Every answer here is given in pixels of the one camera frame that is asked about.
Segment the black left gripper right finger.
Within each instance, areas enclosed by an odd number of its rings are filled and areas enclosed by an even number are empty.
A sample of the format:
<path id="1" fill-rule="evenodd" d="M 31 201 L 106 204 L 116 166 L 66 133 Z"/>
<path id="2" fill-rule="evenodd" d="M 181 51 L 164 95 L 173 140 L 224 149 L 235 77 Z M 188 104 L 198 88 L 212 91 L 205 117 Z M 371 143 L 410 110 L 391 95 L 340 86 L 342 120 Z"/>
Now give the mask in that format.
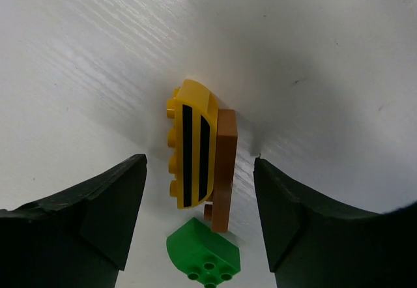
<path id="1" fill-rule="evenodd" d="M 278 287 L 415 287 L 416 205 L 377 214 L 336 201 L 265 159 L 254 184 Z"/>

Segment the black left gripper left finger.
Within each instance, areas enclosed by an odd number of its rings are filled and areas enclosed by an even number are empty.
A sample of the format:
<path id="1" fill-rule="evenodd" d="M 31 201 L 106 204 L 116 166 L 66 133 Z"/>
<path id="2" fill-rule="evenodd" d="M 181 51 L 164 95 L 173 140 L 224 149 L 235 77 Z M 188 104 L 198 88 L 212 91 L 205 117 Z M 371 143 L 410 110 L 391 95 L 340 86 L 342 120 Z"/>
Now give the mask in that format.
<path id="1" fill-rule="evenodd" d="M 147 176 L 136 154 L 56 194 L 1 211 L 2 287 L 114 287 Z"/>

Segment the yellow black striped lego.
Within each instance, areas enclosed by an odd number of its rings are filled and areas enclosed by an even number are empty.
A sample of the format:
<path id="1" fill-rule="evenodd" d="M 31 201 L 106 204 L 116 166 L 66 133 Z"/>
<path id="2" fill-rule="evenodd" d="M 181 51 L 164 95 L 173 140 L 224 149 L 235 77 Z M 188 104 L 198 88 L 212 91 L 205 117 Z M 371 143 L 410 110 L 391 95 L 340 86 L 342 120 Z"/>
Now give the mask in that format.
<path id="1" fill-rule="evenodd" d="M 214 94 L 192 79 L 184 80 L 167 101 L 167 117 L 173 120 L 167 136 L 173 149 L 168 170 L 174 176 L 169 194 L 178 209 L 196 207 L 213 192 L 218 111 Z"/>

